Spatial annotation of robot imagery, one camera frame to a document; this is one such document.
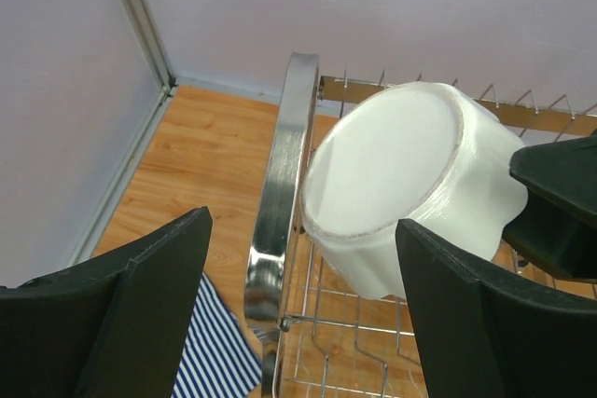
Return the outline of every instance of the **dish rack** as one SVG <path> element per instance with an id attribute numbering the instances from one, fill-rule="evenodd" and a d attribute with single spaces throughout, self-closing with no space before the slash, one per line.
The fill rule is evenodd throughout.
<path id="1" fill-rule="evenodd" d="M 392 296 L 355 295 L 300 224 L 299 187 L 311 152 L 347 105 L 390 87 L 384 78 L 385 72 L 377 82 L 346 73 L 320 76 L 316 55 L 294 53 L 288 64 L 245 279 L 245 318 L 263 346 L 261 396 L 427 396 L 408 304 Z M 457 87 L 458 80 L 452 84 Z M 486 100 L 489 94 L 494 100 Z M 323 100 L 340 102 L 338 117 L 315 114 Z M 543 130 L 560 140 L 597 129 L 591 113 L 597 103 L 577 113 L 565 95 L 547 108 L 537 105 L 530 89 L 514 103 L 501 103 L 491 84 L 477 101 L 503 124 L 519 128 L 520 136 Z M 556 281 L 505 243 L 493 261 L 545 285 L 597 298 L 594 284 Z"/>

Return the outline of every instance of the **white dish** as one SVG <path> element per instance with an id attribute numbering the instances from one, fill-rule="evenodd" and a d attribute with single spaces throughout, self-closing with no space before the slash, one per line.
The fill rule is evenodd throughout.
<path id="1" fill-rule="evenodd" d="M 406 298 L 398 220 L 413 219 L 492 259 L 504 226 L 526 205 L 526 187 L 508 173 L 521 147 L 452 86 L 383 90 L 340 120 L 315 151 L 301 188 L 303 225 L 359 295 Z"/>

